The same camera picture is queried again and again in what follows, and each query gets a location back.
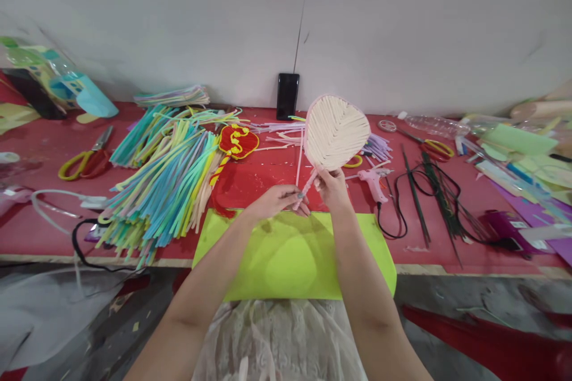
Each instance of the glue gun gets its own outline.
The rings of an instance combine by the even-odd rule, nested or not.
[[[375,170],[362,170],[357,174],[360,180],[368,182],[369,191],[376,203],[385,204],[388,201],[381,191],[380,177],[385,177],[389,173],[391,170],[387,168],[376,168]]]

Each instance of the purple foam sheet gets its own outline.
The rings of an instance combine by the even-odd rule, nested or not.
[[[492,180],[491,183],[493,183],[505,200],[507,200],[508,203],[518,211],[520,216],[522,216],[531,227],[542,227],[557,223],[540,204],[533,204],[522,196],[514,196]],[[552,198],[552,203],[562,210],[564,215],[572,221],[571,206],[554,198]],[[546,242],[550,244],[550,247],[552,247],[554,251],[562,257],[562,259],[572,266],[572,238],[546,240]]]

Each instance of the plastic bottle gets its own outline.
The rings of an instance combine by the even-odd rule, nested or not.
[[[76,94],[77,104],[87,113],[98,117],[112,117],[119,113],[117,107],[101,92],[101,89],[89,76],[77,70],[75,65],[61,58],[53,49],[43,55],[54,73],[59,75],[61,82]]]
[[[54,73],[61,76],[63,80],[71,82],[83,77],[83,73],[79,72],[75,65],[68,63],[53,49],[46,51],[44,57],[48,60]]]
[[[12,38],[1,37],[0,43],[6,48],[6,56],[13,66],[17,68],[27,68],[33,65],[42,65],[45,60],[42,54],[32,49],[24,49],[18,46]]]
[[[397,118],[404,120],[413,128],[451,140],[463,137],[471,131],[471,127],[464,123],[442,117],[409,116],[407,112],[401,112]]]

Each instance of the black cable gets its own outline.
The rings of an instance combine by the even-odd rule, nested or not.
[[[79,248],[79,244],[77,243],[77,231],[79,230],[79,228],[86,224],[86,223],[90,223],[90,224],[99,224],[99,222],[97,221],[97,219],[85,219],[82,220],[80,223],[78,223],[76,225],[76,227],[73,229],[73,232],[71,233],[71,244],[73,245],[73,249],[76,251],[77,256],[79,257],[79,259],[81,260],[82,264],[84,264],[85,266],[88,266],[90,268],[97,268],[97,269],[103,269],[107,272],[117,272],[117,271],[136,271],[135,269],[132,268],[127,268],[127,267],[122,267],[122,268],[116,268],[116,269],[109,269],[106,266],[103,265],[96,265],[96,264],[92,264],[86,261],[85,256],[83,255],[82,250]]]
[[[417,168],[419,168],[420,165],[418,165],[417,167],[415,167],[413,170],[411,170],[411,177],[413,178],[413,182],[415,184],[415,187],[417,189],[419,189],[419,191],[425,195],[428,196],[435,196],[436,193],[431,193],[431,192],[427,192],[425,189],[423,189],[419,183],[417,182],[417,179],[415,178],[415,174],[421,174],[422,176],[425,176],[427,179],[429,178],[424,172],[422,171],[416,171]],[[403,211],[401,210],[401,206],[399,203],[399,179],[401,179],[402,177],[407,176],[407,173],[403,173],[400,176],[398,176],[395,179],[395,200],[393,201],[393,203],[395,204],[395,211],[397,212],[397,215],[401,218],[399,221],[399,225],[400,225],[400,230],[401,230],[401,222],[403,222],[403,225],[405,227],[405,231],[401,234],[401,235],[392,235],[390,234],[388,231],[386,231],[385,229],[383,229],[383,227],[381,226],[381,220],[380,220],[380,215],[381,215],[381,203],[378,202],[377,203],[377,224],[380,227],[381,231],[383,232],[384,237],[390,237],[387,239],[391,239],[391,240],[396,240],[396,239],[400,239],[403,238],[407,235],[407,232],[409,230],[408,226],[407,226],[407,221],[405,220],[405,216],[403,215]]]
[[[437,171],[439,171],[439,173],[442,175],[442,178],[444,177],[446,179],[442,180],[443,182],[443,188],[441,189],[441,187],[439,186],[438,183],[433,183],[433,181],[431,180],[431,178],[429,177],[429,175],[427,175],[426,173],[424,173],[423,171],[418,171],[418,168],[421,167],[425,167],[426,165],[430,165],[433,168],[435,168]],[[418,182],[418,179],[416,178],[416,174],[417,175],[421,175],[423,177],[425,177],[428,181],[429,184],[431,185],[431,188],[433,190],[433,192],[427,192],[425,189],[423,189],[421,187],[421,185]],[[400,206],[400,198],[399,198],[399,179],[403,176],[407,176],[407,173],[403,173],[400,176],[398,176],[395,179],[395,200],[394,200],[394,204],[395,204],[395,208],[397,211],[397,215],[400,218],[400,225],[401,222],[403,222],[403,225],[405,227],[405,231],[401,234],[401,235],[392,235],[389,232],[387,232],[385,229],[383,229],[383,227],[381,226],[381,220],[380,220],[380,215],[381,215],[381,203],[378,202],[377,203],[377,224],[379,225],[381,231],[383,232],[385,237],[389,237],[387,239],[391,239],[391,240],[395,240],[395,239],[400,239],[403,238],[407,235],[408,232],[408,225],[407,225],[407,221],[405,220],[405,216],[403,215],[403,211],[401,210],[401,206]],[[503,248],[508,248],[508,245],[506,243],[503,242],[503,240],[500,240],[498,242],[490,242],[490,241],[485,241],[482,240],[480,238],[475,237],[472,233],[470,233],[467,228],[462,224],[461,222],[461,209],[464,212],[464,216],[467,217],[467,219],[469,220],[469,222],[472,224],[471,219],[469,218],[469,216],[471,216],[471,214],[468,212],[468,210],[461,204],[460,202],[460,197],[461,197],[461,187],[459,186],[459,183],[457,183],[456,181],[454,181],[447,173],[445,173],[445,171],[443,171],[441,169],[441,167],[439,167],[437,164],[433,164],[433,163],[421,163],[418,164],[415,168],[413,168],[413,170],[411,170],[411,176],[413,178],[413,182],[415,184],[415,187],[424,195],[427,196],[438,196],[440,192],[443,192],[443,195],[447,198],[447,196],[449,196],[449,202],[452,206],[453,209],[453,217],[455,218],[457,224],[459,225],[459,228],[461,229],[461,232],[466,235],[467,237],[469,237],[470,239],[472,239],[473,241],[479,243],[479,244],[483,244],[483,245],[489,245],[489,246],[494,246],[494,247],[503,247]]]
[[[479,243],[479,244],[483,244],[483,245],[488,245],[488,246],[492,246],[492,247],[501,247],[501,248],[506,248],[508,250],[511,250],[512,248],[514,248],[514,245],[512,243],[512,240],[509,240],[510,242],[507,242],[505,239],[500,239],[498,241],[486,241],[486,240],[482,240],[480,238],[475,237],[472,233],[470,233],[467,228],[463,225],[463,223],[461,222],[461,209],[463,210],[464,216],[467,218],[467,220],[469,221],[469,223],[471,223],[471,225],[473,226],[473,222],[478,222],[477,219],[475,219],[470,213],[469,211],[461,204],[460,202],[460,197],[461,197],[461,187],[459,186],[459,183],[457,183],[456,181],[454,181],[447,173],[445,173],[441,167],[439,167],[437,164],[433,164],[433,163],[421,163],[419,166],[425,166],[425,165],[430,165],[433,168],[436,168],[439,173],[444,176],[447,181],[453,185],[453,187],[455,188],[455,190],[452,190],[450,188],[450,186],[448,184],[446,184],[445,180],[443,180],[443,187],[444,189],[441,190],[440,187],[436,187],[436,192],[443,192],[444,191],[444,195],[445,197],[447,197],[447,194],[451,197],[452,201],[452,206],[453,206],[453,216],[459,226],[459,228],[461,229],[461,232],[469,237],[470,239],[472,239],[473,241]],[[475,231],[477,232],[477,234],[480,234],[479,231],[477,231],[477,229],[475,228],[475,226],[473,226],[473,228],[475,229]]]

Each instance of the smartphone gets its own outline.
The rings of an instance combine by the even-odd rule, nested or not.
[[[278,102],[276,103],[276,119],[291,120],[289,116],[296,114],[298,83],[300,75],[280,73],[278,75]]]
[[[12,86],[22,94],[41,117],[51,120],[66,118],[66,114],[56,106],[43,86],[34,79],[28,70],[24,68],[3,68],[2,72]]]

